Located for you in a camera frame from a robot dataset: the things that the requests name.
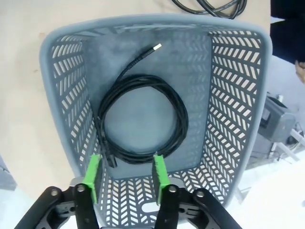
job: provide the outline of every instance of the screw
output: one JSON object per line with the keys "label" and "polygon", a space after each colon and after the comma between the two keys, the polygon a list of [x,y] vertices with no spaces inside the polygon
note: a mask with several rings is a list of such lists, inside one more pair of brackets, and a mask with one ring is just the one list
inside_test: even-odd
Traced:
{"label": "screw", "polygon": [[80,185],[77,187],[77,191],[83,192],[85,190],[85,187],[83,185]]}
{"label": "screw", "polygon": [[198,192],[197,192],[197,196],[198,196],[198,197],[204,197],[204,193],[203,193],[202,191],[198,191]]}
{"label": "screw", "polygon": [[170,191],[170,192],[176,192],[176,187],[175,186],[170,186],[169,188],[168,188],[168,190]]}
{"label": "screw", "polygon": [[51,196],[57,196],[57,194],[58,194],[58,191],[56,189],[53,189],[51,191]]}

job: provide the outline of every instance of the basket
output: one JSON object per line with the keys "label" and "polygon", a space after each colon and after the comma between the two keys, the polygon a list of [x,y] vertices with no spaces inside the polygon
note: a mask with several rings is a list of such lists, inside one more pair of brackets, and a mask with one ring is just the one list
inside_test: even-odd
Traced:
{"label": "basket", "polygon": [[[50,33],[40,52],[51,112],[76,176],[102,154],[94,120],[120,71],[140,50],[162,48],[128,74],[163,78],[182,98],[187,137],[165,159],[169,177],[188,191],[206,188],[226,205],[249,159],[265,99],[271,42],[260,28],[237,21],[179,14],[125,16],[83,22]],[[150,88],[129,92],[106,117],[120,145],[154,148],[171,135],[174,113]],[[151,164],[104,163],[96,213],[110,227],[148,227],[157,212]]]}

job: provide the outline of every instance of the dark clothing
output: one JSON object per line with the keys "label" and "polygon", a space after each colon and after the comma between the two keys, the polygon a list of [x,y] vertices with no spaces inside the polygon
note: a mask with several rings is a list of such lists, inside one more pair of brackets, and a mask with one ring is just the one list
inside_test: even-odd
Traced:
{"label": "dark clothing", "polygon": [[305,62],[305,0],[271,0],[273,55],[290,63]]}

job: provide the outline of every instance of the beige tabletop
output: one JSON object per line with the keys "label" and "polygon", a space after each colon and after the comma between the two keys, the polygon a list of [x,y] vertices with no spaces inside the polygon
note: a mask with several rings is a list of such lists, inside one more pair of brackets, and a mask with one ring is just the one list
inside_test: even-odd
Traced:
{"label": "beige tabletop", "polygon": [[[195,0],[181,0],[200,9]],[[220,6],[229,0],[209,0]],[[180,13],[171,0],[14,0],[0,7],[0,146],[17,184],[32,198],[73,178],[52,120],[39,66],[39,49],[52,30],[91,19]],[[270,1],[248,0],[237,20],[270,27]]]}

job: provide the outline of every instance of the black cable on table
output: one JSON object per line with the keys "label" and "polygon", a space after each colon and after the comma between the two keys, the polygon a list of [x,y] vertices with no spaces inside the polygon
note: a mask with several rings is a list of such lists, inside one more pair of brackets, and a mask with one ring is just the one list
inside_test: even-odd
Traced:
{"label": "black cable on table", "polygon": [[[143,52],[139,55],[135,60],[127,65],[127,67],[121,72],[118,76],[112,87],[108,90],[106,95],[104,96],[99,110],[98,110],[98,121],[99,121],[99,135],[102,141],[102,147],[106,154],[106,159],[108,161],[109,166],[116,167],[116,160],[114,157],[121,159],[129,164],[143,164],[150,163],[153,160],[153,155],[163,155],[164,157],[169,156],[172,152],[174,152],[182,141],[186,137],[187,129],[188,129],[188,114],[184,103],[178,93],[163,79],[155,75],[145,75],[145,74],[135,74],[129,75],[123,78],[125,73],[131,69],[136,63],[140,60],[144,59],[155,50],[161,47],[161,44],[150,48],[149,50]],[[151,152],[143,152],[140,154],[136,154],[134,152],[127,151],[114,143],[107,135],[105,131],[105,118],[106,114],[111,108],[111,106],[125,93],[130,92],[132,90],[142,88],[142,87],[152,87],[162,94],[164,94],[167,99],[171,102],[174,110],[176,112],[177,120],[176,127],[172,134],[172,136],[167,140],[167,142],[160,148],[151,151]]]}
{"label": "black cable on table", "polygon": [[[184,6],[182,3],[179,2],[179,0],[172,0],[173,3],[175,3],[180,9],[192,13],[192,14],[211,14],[214,17],[218,18],[228,18],[228,19],[234,19],[235,17],[239,16],[243,13],[244,9],[247,5],[247,0],[233,0],[221,7],[215,8],[213,7],[207,0],[197,0],[197,2],[204,8],[204,10],[192,10],[186,6]],[[227,8],[234,6],[235,9],[233,13],[226,14],[222,11],[226,10]]]}

